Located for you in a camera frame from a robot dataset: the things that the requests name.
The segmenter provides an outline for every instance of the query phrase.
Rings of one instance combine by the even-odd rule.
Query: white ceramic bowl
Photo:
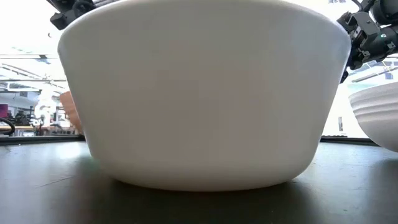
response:
[[[120,1],[58,51],[93,157],[171,190],[241,190],[299,175],[317,149],[347,33],[280,1]]]
[[[398,83],[361,90],[349,100],[365,134],[376,144],[398,152]]]

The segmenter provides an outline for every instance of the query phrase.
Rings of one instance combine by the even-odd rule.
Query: stacked white bowl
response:
[[[376,144],[398,152],[398,82],[361,90],[349,101],[365,134]]]

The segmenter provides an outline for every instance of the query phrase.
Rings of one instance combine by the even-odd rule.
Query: black table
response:
[[[0,147],[0,223],[398,223],[398,153],[321,143],[310,167],[258,190],[190,193],[109,178],[84,142]]]

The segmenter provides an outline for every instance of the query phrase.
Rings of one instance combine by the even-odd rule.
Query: table surface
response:
[[[108,177],[85,142],[0,147],[0,223],[398,223],[398,153],[321,143],[284,184],[170,192]]]

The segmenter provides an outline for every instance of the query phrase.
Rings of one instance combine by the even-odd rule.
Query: robotic arm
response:
[[[59,30],[83,14],[118,0],[47,0],[60,13],[55,13],[51,23]],[[380,62],[388,55],[398,53],[398,1],[363,0],[355,2],[359,11],[346,12],[337,22],[351,37],[351,53],[347,67],[352,70],[361,68],[363,63],[376,60]],[[341,83],[345,81],[345,71]]]

